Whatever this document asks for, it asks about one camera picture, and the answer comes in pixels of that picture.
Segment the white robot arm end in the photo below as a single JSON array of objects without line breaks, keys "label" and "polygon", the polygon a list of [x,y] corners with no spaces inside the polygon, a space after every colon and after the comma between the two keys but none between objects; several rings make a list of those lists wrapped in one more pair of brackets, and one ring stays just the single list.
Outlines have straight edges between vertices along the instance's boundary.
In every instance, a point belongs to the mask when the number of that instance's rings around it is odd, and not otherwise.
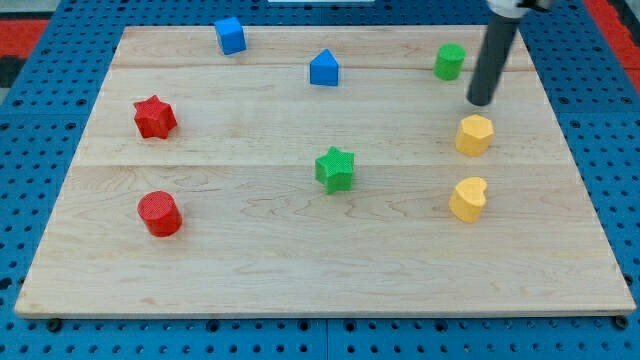
[{"label": "white robot arm end", "polygon": [[529,11],[548,12],[554,3],[554,0],[487,0],[493,13],[511,19],[520,19]]}]

